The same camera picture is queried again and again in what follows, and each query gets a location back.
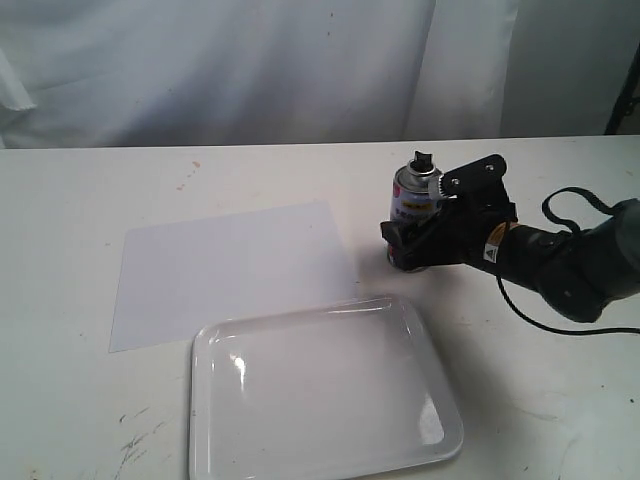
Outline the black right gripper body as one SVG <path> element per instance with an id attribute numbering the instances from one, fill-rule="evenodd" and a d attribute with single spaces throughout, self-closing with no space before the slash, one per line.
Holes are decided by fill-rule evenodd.
<path id="1" fill-rule="evenodd" d="M 397 229 L 397 267 L 413 272 L 434 266 L 486 264 L 491 235 L 517 222 L 515 203 L 501 180 L 448 200 L 434 217 Z"/>

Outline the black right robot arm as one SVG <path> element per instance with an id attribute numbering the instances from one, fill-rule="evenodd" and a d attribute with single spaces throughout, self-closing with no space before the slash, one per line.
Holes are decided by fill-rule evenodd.
<path id="1" fill-rule="evenodd" d="M 591 229 L 541 210 L 560 231 L 518 222 L 516 207 L 497 181 L 445 201 L 429 220 L 386 221 L 381 234 L 392 264 L 406 272 L 465 264 L 538 293 L 577 323 L 596 322 L 613 301 L 639 292 L 639 202 L 608 206 L 592 192 L 570 188 L 607 219 Z"/>

